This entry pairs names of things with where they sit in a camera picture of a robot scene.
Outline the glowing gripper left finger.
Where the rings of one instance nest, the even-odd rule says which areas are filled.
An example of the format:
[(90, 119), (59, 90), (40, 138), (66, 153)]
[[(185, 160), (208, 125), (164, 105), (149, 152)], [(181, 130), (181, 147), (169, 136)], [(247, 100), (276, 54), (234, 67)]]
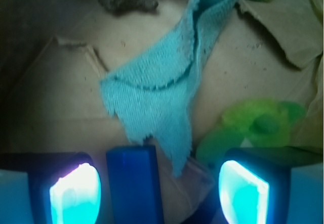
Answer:
[(1, 169), (28, 177), (35, 223), (95, 223), (101, 180), (85, 152), (2, 153)]

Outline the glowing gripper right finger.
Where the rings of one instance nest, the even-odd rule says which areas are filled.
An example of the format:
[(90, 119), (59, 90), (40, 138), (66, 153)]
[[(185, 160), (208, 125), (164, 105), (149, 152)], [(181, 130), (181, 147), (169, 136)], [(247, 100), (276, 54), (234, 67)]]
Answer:
[(323, 223), (319, 148), (232, 148), (218, 187), (228, 223)]

